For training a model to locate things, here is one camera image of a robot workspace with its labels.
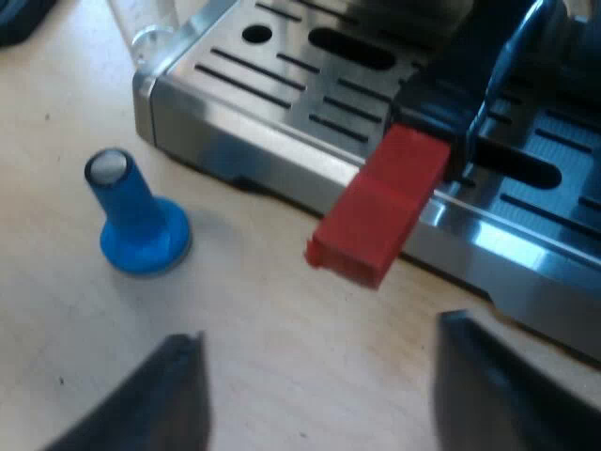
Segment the blurry dark object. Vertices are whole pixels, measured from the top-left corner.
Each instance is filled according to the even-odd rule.
[[[472,161],[478,133],[517,59],[557,9],[556,0],[480,0],[453,38],[393,101],[393,122],[451,146],[446,177],[457,179]]]
[[[203,451],[209,433],[203,337],[172,335],[46,451]]]
[[[601,3],[593,9],[588,22],[576,18],[571,30],[572,46],[566,56],[564,76],[581,86],[580,91],[585,98],[592,98],[596,104],[601,103]]]
[[[466,312],[439,317],[443,451],[597,450],[601,413],[523,362]]]
[[[435,17],[443,21],[456,22],[466,16],[475,3],[474,0],[347,0],[351,5],[363,5],[372,7],[374,4],[381,4],[390,11],[403,9],[414,11],[426,17]]]
[[[23,42],[56,0],[0,0],[0,46]]]

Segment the slot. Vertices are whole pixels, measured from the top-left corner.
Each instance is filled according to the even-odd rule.
[[[368,69],[388,70],[396,64],[396,58],[389,51],[331,28],[316,28],[311,31],[309,42],[326,52]]]
[[[234,87],[243,89],[246,92],[254,94],[257,97],[263,99],[264,101],[269,101],[275,105],[281,106],[282,108],[285,108],[286,110],[289,110],[290,108],[292,108],[292,103],[290,103],[289,101],[283,101],[281,99],[278,99],[277,97],[274,97],[271,94],[268,94],[267,92],[263,92],[263,91],[256,89],[255,87],[252,87],[250,85],[246,85],[243,82],[240,82],[240,81],[238,81],[228,75],[220,73],[214,69],[208,68],[207,66],[203,66],[202,64],[196,64],[194,66],[194,68],[200,72],[205,73],[206,75],[215,77],[218,80],[221,80],[222,82],[226,82]]]
[[[513,123],[513,120],[510,117],[502,115],[501,113],[495,113],[494,111],[489,111],[488,117],[490,117],[491,119],[495,119],[497,122],[500,122],[501,124],[505,125],[511,125]]]
[[[258,3],[258,2],[255,3],[254,5],[259,9],[264,9],[272,14],[275,14],[276,16],[280,16],[280,17],[283,17],[284,19],[288,19],[289,21],[292,21],[292,22],[301,22],[302,21],[302,18],[300,18],[299,16],[293,16],[292,14],[289,14],[280,9],[271,7],[269,5],[265,5],[263,3]]]
[[[374,91],[369,87],[357,85],[356,83],[350,82],[345,78],[339,78],[338,85],[347,87],[348,89],[352,89],[356,92],[359,92],[360,94],[371,97],[372,99],[376,99],[377,101],[384,101],[386,103],[391,103],[393,101],[391,97],[386,96],[385,94],[381,94],[377,91]]]
[[[551,211],[541,209],[540,207],[537,207],[529,202],[525,202],[521,199],[518,199],[517,197],[513,197],[512,195],[508,195],[505,193],[501,194],[501,200],[516,207],[520,207],[523,210],[527,210],[534,214],[537,214],[561,226],[566,226],[568,228],[571,228],[572,230],[576,230],[577,232],[580,232],[591,238],[595,238],[597,240],[601,239],[601,230],[585,225],[579,221],[574,221],[564,216],[560,216],[559,214],[555,214]]]
[[[347,113],[350,113],[352,115],[362,117],[363,119],[369,120],[370,122],[374,122],[375,124],[380,124],[382,122],[381,117],[372,115],[371,113],[363,111],[360,108],[349,105],[348,103],[344,103],[343,101],[338,101],[337,99],[333,99],[332,97],[326,96],[323,98],[323,101],[324,103],[335,106],[336,108],[346,111]]]
[[[478,138],[473,162],[541,190],[556,188],[562,182],[562,172],[554,164],[483,137]]]
[[[414,47],[416,49],[420,49],[423,52],[426,53],[433,53],[434,51],[436,51],[436,48],[434,48],[431,45],[428,44],[424,44],[423,42],[418,42],[415,39],[411,39],[411,38],[407,38],[405,36],[401,36],[397,33],[394,33],[393,31],[389,31],[389,30],[379,30],[378,34],[382,37],[385,38],[386,40],[390,40],[392,42],[396,42],[396,43],[400,43],[403,44],[405,46],[408,47]]]
[[[369,139],[364,134],[349,130],[346,127],[343,127],[342,125],[338,125],[335,122],[332,122],[331,120],[326,119],[325,117],[320,117],[318,115],[310,115],[309,120],[312,120],[313,122],[315,122],[319,125],[323,125],[324,127],[328,127],[329,129],[332,129],[335,132],[339,132],[345,136],[348,136],[349,138],[352,138],[355,141],[359,141],[360,143],[366,143],[367,140]]]
[[[316,68],[315,66],[312,66],[308,63],[300,61],[297,58],[293,58],[292,56],[288,56],[287,54],[277,54],[276,56],[279,59],[285,61],[286,63],[294,64],[295,66],[298,66],[301,69],[309,70],[312,73],[320,73],[321,72],[320,68]]]
[[[241,66],[243,66],[247,69],[254,70],[265,76],[268,76],[269,78],[275,80],[276,82],[280,82],[283,85],[294,87],[295,89],[298,89],[298,91],[304,91],[307,88],[307,86],[301,85],[300,83],[297,83],[294,80],[285,78],[278,73],[272,72],[271,70],[261,68],[260,66],[257,66],[256,64],[251,63],[250,61],[246,61],[246,60],[244,60],[242,58],[238,58],[237,56],[234,56],[232,54],[228,54],[228,53],[224,52],[223,50],[219,50],[219,49],[216,49],[213,47],[212,49],[210,49],[210,52],[212,54],[220,56],[223,59],[227,59],[228,61],[232,61],[233,63],[240,64]]]
[[[460,177],[459,179],[455,180],[457,183],[459,183],[461,186],[465,186],[466,188],[475,188],[476,187],[476,182],[473,181],[472,179],[468,179],[467,177]]]
[[[502,92],[499,94],[499,99],[510,102],[512,105],[521,105],[524,101],[518,96],[513,95],[510,92]]]
[[[565,122],[570,122],[582,129],[588,130],[589,132],[594,132],[597,134],[601,134],[601,127],[593,124],[588,120],[579,119],[577,117],[573,117],[563,113],[561,111],[557,111],[555,109],[549,108],[547,109],[547,116],[553,117],[555,119],[564,120]]]
[[[589,209],[593,209],[593,210],[597,210],[597,211],[601,212],[601,200],[596,200],[596,199],[593,199],[592,197],[583,195],[578,200],[578,203],[580,205],[588,207]]]
[[[510,85],[514,85],[514,86],[525,87],[527,89],[532,89],[534,87],[533,82],[531,82],[530,80],[528,80],[525,77],[522,77],[521,75],[511,75],[507,79],[507,83],[509,83]]]
[[[558,101],[568,103],[569,107],[576,106],[577,108],[586,111],[590,116],[598,116],[601,104],[599,104],[598,99],[593,93],[591,93],[591,96],[592,98],[587,100],[569,91],[558,91],[555,97]]]
[[[299,3],[299,4],[303,5],[304,7],[314,9],[315,11],[323,12],[324,14],[329,14],[342,22],[349,23],[351,25],[359,24],[359,21],[357,19],[355,19],[354,17],[347,16],[346,14],[335,11],[333,9],[322,7],[321,5],[316,5],[315,3],[308,2],[307,0],[291,0],[291,1],[295,2],[295,3]]]
[[[563,136],[559,136],[558,134],[547,132],[546,130],[543,130],[543,129],[536,129],[534,131],[534,133],[536,133],[538,136],[542,136],[543,138],[549,139],[551,141],[555,141],[556,143],[563,144],[564,146],[569,146],[570,148],[573,148],[575,150],[579,150],[580,152],[589,153],[589,154],[593,153],[593,148],[591,148],[590,146],[586,146],[584,144],[577,143],[576,141],[565,138]]]

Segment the clear plastic tube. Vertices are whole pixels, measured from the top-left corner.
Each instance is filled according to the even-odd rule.
[[[175,0],[108,0],[136,66],[165,47],[179,28]]]

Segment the round hole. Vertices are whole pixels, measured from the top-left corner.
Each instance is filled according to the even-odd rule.
[[[251,25],[242,32],[242,37],[252,44],[263,44],[271,39],[271,30],[265,25]]]

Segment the metal edge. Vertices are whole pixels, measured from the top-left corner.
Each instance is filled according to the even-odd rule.
[[[157,79],[239,1],[210,0],[176,32],[169,48],[159,52],[133,75],[131,84],[136,131],[148,143],[156,146],[150,97]]]
[[[158,112],[158,116],[173,121],[172,126],[179,127],[180,130],[175,131],[172,127],[167,127],[168,131],[157,142],[158,147],[180,160],[227,181],[231,181],[236,176],[252,179],[311,210],[325,213],[359,170],[357,164],[345,162],[334,155],[313,148],[311,143],[298,140],[288,131],[269,127],[255,117],[244,115],[227,104],[215,101],[213,98],[199,96],[198,92],[188,92],[169,77],[162,78],[160,92],[161,94],[159,95],[158,91],[156,96],[155,108],[166,106],[166,110]],[[235,130],[231,128],[232,123],[238,124]],[[203,124],[206,128],[202,133],[199,124]],[[259,136],[262,132],[266,132],[269,139]],[[227,136],[227,139],[232,140],[231,143],[234,141],[240,143],[230,144],[236,149],[238,157],[228,165],[227,175],[223,173],[222,167],[215,167],[214,161],[208,158],[209,152],[217,152],[211,149],[218,143],[208,138],[214,133]],[[173,134],[174,139],[177,139],[177,149],[170,148],[168,134]],[[249,167],[253,165],[249,163],[249,158],[244,156],[245,152],[249,152],[248,147],[261,149],[261,167],[264,170],[249,172]],[[283,153],[282,148],[286,148],[287,153]],[[298,151],[292,153],[298,155],[298,158],[289,151],[294,148]],[[223,148],[221,150],[223,155],[219,158],[228,158],[229,151],[232,151],[231,148]],[[294,173],[290,168],[296,167],[304,174],[303,177],[309,178],[305,181],[304,190],[301,183],[285,183],[281,180],[276,182],[274,179],[277,178],[277,175],[274,175],[276,165],[288,175]],[[317,180],[310,179],[312,176],[307,175],[306,170],[309,167],[317,169],[315,178],[323,179],[322,188],[328,190],[319,198],[316,197],[314,190],[306,190],[307,184],[317,183]],[[472,224],[473,228],[470,229],[468,224]],[[583,292],[588,290],[594,296],[601,295],[601,279],[598,277],[591,279],[593,282],[599,281],[593,284],[595,287],[593,290],[581,283],[583,274],[587,276],[586,278],[591,278],[601,271],[601,261],[597,257],[588,256],[578,249],[538,236],[524,227],[502,218],[495,218],[486,211],[471,208],[440,191],[435,191],[424,209],[418,228],[422,226],[434,227],[440,233],[463,240],[466,246],[479,248],[483,252],[496,256],[499,261],[512,261],[532,274],[541,274],[549,281],[562,280],[563,283],[579,288]],[[480,232],[474,232],[474,228],[478,228]],[[416,251],[416,247],[411,246],[411,243],[409,238],[405,252],[420,259],[419,251]],[[518,248],[521,249],[523,244],[535,251],[533,252],[535,257],[525,258],[523,253],[516,251]],[[573,273],[574,268],[578,268],[577,273]],[[452,276],[463,277],[460,269],[453,268],[452,265],[448,272]],[[486,291],[494,291],[481,284],[474,285]]]
[[[340,160],[341,162],[350,163],[357,168],[365,164],[365,159],[363,157],[355,155],[351,152],[347,152],[333,144],[322,141],[319,138],[312,136],[311,134],[302,132],[300,130],[296,130],[292,126],[286,125],[284,123],[264,119],[261,116],[255,115],[252,111],[241,108],[235,103],[226,101],[220,98],[219,96],[214,95],[211,92],[198,91],[194,87],[186,84],[185,82],[182,82],[178,77],[174,76],[172,72],[170,72],[170,76],[163,77],[162,82],[166,85],[169,85],[171,89],[174,89],[174,92],[180,91],[182,93],[185,93],[186,96],[192,97],[194,99],[201,99],[201,102],[203,103],[219,104],[221,106],[225,106],[233,112],[236,112],[240,116],[248,117],[252,119],[255,123],[261,124],[268,129],[277,130],[278,132],[281,132],[282,134],[293,138],[294,141],[299,141],[303,144],[310,146],[311,148],[318,149]]]
[[[598,293],[525,269],[426,223],[415,228],[403,252],[437,272],[482,289],[503,315],[601,360],[601,343],[595,336],[601,309]]]

